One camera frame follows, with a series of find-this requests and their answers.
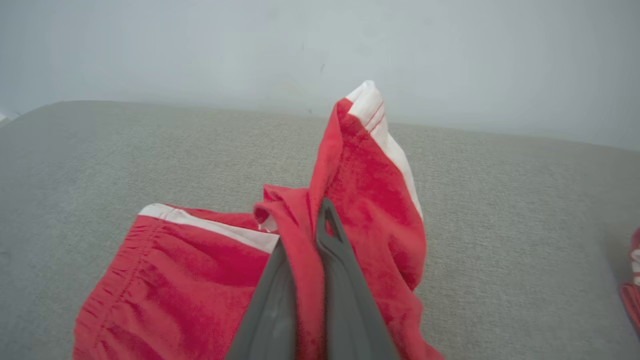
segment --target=red fabric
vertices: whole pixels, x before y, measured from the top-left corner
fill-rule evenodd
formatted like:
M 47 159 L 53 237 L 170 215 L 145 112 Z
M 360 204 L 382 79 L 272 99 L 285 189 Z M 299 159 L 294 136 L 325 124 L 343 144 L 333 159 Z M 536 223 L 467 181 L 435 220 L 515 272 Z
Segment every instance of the red fabric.
M 640 335 L 640 286 L 625 282 L 620 286 L 620 296 L 629 318 L 636 327 L 636 332 Z
M 637 255 L 636 250 L 640 250 L 640 228 L 636 230 L 636 233 L 631 238 L 631 248 L 629 249 L 629 257 L 631 262 L 638 262 L 640 256 Z M 640 272 L 634 271 L 634 282 L 637 284 L 640 282 Z M 622 303 L 629 318 L 634 323 L 638 335 L 640 335 L 640 286 L 632 282 L 626 282 L 620 286 L 620 296 Z
M 265 185 L 254 214 L 189 214 L 256 229 L 275 220 L 298 301 L 298 359 L 325 357 L 324 279 L 314 245 L 321 199 L 336 207 L 365 279 L 404 359 L 441 359 L 424 342 L 426 239 L 401 171 L 339 101 L 309 188 Z M 268 254 L 224 235 L 139 216 L 76 321 L 74 359 L 223 359 Z

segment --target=gray upholstery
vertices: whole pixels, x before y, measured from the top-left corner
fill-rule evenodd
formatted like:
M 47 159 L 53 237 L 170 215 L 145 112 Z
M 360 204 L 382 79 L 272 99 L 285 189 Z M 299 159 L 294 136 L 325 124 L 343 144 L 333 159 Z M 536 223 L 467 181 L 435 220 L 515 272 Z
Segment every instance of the gray upholstery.
M 250 211 L 306 186 L 325 119 L 61 102 L 0 129 L 0 354 L 70 356 L 78 309 L 153 202 Z M 640 153 L 391 124 L 428 255 L 422 331 L 448 359 L 637 359 L 618 296 Z

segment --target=white stripe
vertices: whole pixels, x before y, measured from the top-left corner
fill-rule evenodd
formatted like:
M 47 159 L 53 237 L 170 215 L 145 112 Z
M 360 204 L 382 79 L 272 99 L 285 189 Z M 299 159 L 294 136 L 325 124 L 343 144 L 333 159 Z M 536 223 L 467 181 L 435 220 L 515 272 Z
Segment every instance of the white stripe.
M 231 226 L 221 222 L 205 220 L 190 215 L 182 209 L 172 208 L 164 204 L 151 204 L 142 209 L 139 215 L 159 218 L 174 224 L 183 224 L 199 227 L 200 229 L 222 234 L 245 245 L 264 252 L 272 253 L 278 242 L 279 235 L 262 233 L 244 227 Z
M 384 114 L 385 105 L 382 95 L 376 88 L 376 84 L 371 80 L 367 80 L 347 95 L 346 98 L 353 103 L 349 114 L 360 119 L 360 122 L 369 131 L 369 134 L 376 141 L 382 152 L 402 173 L 413 205 L 415 205 L 420 218 L 422 218 L 422 208 L 418 200 L 418 193 L 415 191 L 415 183 L 413 182 L 409 161 L 407 161 L 400 145 L 389 134 L 387 117 Z
M 631 261 L 631 270 L 634 275 L 640 272 L 640 263 L 637 261 Z M 640 277 L 634 276 L 634 284 L 640 286 Z
M 276 220 L 269 214 L 267 220 L 258 225 L 258 229 L 272 233 L 278 230 L 278 224 L 276 224 Z

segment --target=gray couch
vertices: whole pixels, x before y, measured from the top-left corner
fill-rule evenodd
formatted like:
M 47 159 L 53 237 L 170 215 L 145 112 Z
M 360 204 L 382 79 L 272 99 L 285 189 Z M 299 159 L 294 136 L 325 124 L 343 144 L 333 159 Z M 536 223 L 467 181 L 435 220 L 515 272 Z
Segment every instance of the gray couch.
M 0 129 L 0 357 L 70 356 L 74 319 L 153 202 L 247 212 L 307 186 L 326 119 L 60 102 Z M 638 359 L 618 296 L 640 153 L 391 124 L 428 254 L 425 339 L 448 359 Z

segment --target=red clothing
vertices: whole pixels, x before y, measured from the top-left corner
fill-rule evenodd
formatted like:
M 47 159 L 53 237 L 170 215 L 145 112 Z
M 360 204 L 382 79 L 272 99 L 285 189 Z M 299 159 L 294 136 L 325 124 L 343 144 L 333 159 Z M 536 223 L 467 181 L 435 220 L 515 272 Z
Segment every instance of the red clothing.
M 223 359 L 278 234 L 296 283 L 296 357 L 323 358 L 324 278 L 314 245 L 323 197 L 401 356 L 441 359 L 420 335 L 413 294 L 426 255 L 420 204 L 370 81 L 335 105 L 309 188 L 265 185 L 253 214 L 147 206 L 82 307 L 74 358 Z
M 622 303 L 627 309 L 629 318 L 636 327 L 636 332 L 640 335 L 640 228 L 631 237 L 631 248 L 629 249 L 631 258 L 631 270 L 634 273 L 634 282 L 625 282 L 620 286 L 620 296 Z

